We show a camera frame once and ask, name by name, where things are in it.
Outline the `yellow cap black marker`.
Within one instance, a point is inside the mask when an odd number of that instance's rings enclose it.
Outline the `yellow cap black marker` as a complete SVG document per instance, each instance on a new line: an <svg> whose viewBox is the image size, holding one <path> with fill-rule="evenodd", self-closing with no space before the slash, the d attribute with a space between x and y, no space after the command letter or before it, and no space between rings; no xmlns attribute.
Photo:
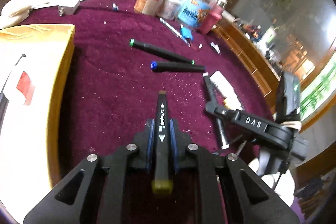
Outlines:
<svg viewBox="0 0 336 224"><path fill-rule="evenodd" d="M173 189L173 182L170 178L170 128L167 92L164 90L158 92L153 145L154 177L151 184L153 193L156 195L170 194Z"/></svg>

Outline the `white tube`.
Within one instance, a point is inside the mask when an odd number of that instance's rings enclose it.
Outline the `white tube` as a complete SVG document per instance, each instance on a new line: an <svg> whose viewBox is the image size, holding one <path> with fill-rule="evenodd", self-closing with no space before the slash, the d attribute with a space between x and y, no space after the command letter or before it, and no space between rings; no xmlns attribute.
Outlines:
<svg viewBox="0 0 336 224"><path fill-rule="evenodd" d="M210 76L210 81L224 98L223 100L224 106L232 110L244 110L244 107L240 102L240 100L238 99L238 96L236 95L234 88L228 82L228 80L222 75L220 71L214 72Z"/></svg>

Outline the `blue cap black marker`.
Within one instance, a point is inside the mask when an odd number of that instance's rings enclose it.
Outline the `blue cap black marker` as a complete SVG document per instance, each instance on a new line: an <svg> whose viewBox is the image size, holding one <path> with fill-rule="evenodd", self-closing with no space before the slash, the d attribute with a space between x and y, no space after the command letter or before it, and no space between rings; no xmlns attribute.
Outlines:
<svg viewBox="0 0 336 224"><path fill-rule="evenodd" d="M179 63L179 62L169 62L169 61L152 61L150 68L154 72L200 72L206 71L205 66Z"/></svg>

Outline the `green cap black marker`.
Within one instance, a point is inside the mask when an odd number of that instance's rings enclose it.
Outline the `green cap black marker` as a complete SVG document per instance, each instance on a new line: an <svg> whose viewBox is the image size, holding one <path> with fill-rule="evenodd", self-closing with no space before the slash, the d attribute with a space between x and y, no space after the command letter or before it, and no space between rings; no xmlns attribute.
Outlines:
<svg viewBox="0 0 336 224"><path fill-rule="evenodd" d="M136 48L146 53L150 53L152 55L161 57L168 61L180 62L180 63L186 63L186 64L195 64L194 60L188 59L187 57L181 56L177 53L165 50L163 48L157 47L149 43L144 43L144 42L140 42L135 39L130 39L129 45L132 48Z"/></svg>

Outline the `brick pattern wooden cabinet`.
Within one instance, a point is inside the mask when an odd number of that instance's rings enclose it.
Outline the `brick pattern wooden cabinet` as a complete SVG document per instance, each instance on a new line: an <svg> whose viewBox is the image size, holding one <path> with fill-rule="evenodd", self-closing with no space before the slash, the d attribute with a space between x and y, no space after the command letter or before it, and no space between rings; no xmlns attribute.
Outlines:
<svg viewBox="0 0 336 224"><path fill-rule="evenodd" d="M272 113L275 112L276 90L280 77L256 46L232 23L220 20L215 33L238 57L261 90Z"/></svg>

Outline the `nail clipper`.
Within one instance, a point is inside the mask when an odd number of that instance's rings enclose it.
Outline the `nail clipper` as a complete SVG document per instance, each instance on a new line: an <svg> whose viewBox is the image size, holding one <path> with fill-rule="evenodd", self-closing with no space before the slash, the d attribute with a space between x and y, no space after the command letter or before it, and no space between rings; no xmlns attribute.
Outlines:
<svg viewBox="0 0 336 224"><path fill-rule="evenodd" d="M219 48L219 46L217 44L215 44L214 42L210 42L210 47L212 50L214 50L217 54L221 54L221 49Z"/></svg>

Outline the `burgundy table cloth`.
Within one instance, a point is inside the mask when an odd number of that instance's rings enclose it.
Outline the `burgundy table cloth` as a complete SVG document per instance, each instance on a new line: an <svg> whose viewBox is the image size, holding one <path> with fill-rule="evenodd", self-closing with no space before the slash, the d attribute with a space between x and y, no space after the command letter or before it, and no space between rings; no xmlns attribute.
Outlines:
<svg viewBox="0 0 336 224"><path fill-rule="evenodd" d="M250 73L214 34L196 34L200 51L185 45L157 18L136 13L136 0L86 0L76 13L59 16L55 7L34 10L25 24L73 24L74 53L63 92L59 123L60 172L67 174L90 153L109 155L130 143L155 116L160 90L167 92L169 116L192 140L217 150L213 120L205 112L200 73L155 73L157 57L129 45L150 43L194 60L209 73L220 71L244 110L271 119L271 111ZM221 54L210 47L217 44Z"/></svg>

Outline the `blue small box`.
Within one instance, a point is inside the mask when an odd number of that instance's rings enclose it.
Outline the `blue small box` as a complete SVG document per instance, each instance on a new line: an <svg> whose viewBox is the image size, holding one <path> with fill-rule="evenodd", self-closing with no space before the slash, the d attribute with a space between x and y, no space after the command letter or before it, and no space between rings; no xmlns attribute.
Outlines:
<svg viewBox="0 0 336 224"><path fill-rule="evenodd" d="M180 29L181 29L181 35L183 38L185 38L186 40L192 41L193 38L193 34L192 31L185 27L183 24L180 25Z"/></svg>

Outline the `pink water bottle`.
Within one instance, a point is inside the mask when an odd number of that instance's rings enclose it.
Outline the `pink water bottle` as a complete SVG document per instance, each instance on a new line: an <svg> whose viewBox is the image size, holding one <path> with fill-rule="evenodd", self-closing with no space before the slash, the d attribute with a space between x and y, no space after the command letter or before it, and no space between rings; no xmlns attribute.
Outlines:
<svg viewBox="0 0 336 224"><path fill-rule="evenodd" d="M209 13L202 21L198 31L202 34L207 34L219 20L222 18L222 13L227 4L227 0L216 0Z"/></svg>

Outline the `silver pen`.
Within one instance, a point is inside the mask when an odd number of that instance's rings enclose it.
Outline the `silver pen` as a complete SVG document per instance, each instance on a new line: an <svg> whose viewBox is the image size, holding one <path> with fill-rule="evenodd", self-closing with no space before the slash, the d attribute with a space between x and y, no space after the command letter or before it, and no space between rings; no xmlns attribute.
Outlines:
<svg viewBox="0 0 336 224"><path fill-rule="evenodd" d="M164 19L160 18L159 21L164 24L173 34L175 34L176 37L180 38L185 44L187 44L189 47L191 44L181 35L180 32L178 32L172 25L167 23Z"/></svg>

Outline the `yellow gift box tray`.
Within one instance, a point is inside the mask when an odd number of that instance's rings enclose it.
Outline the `yellow gift box tray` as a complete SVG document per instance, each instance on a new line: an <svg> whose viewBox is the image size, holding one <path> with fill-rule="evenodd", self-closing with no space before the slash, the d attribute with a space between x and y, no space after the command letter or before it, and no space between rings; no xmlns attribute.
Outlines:
<svg viewBox="0 0 336 224"><path fill-rule="evenodd" d="M58 129L72 24L1 30L1 208L14 222L60 181Z"/></svg>

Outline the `white lid jar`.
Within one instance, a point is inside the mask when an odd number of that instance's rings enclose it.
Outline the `white lid jar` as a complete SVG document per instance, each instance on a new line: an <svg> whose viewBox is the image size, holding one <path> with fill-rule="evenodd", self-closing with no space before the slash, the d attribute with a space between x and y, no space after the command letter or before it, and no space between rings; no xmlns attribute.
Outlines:
<svg viewBox="0 0 336 224"><path fill-rule="evenodd" d="M155 15L164 20L173 20L186 0L163 0Z"/></svg>

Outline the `white papers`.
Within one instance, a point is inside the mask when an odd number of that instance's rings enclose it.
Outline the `white papers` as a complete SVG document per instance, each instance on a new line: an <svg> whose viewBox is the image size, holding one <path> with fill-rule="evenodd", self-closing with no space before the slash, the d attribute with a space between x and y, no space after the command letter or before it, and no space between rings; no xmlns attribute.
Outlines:
<svg viewBox="0 0 336 224"><path fill-rule="evenodd" d="M24 21L31 10L56 6L65 14L67 10L76 11L82 1L85 0L10 0L1 9L1 29Z"/></svg>

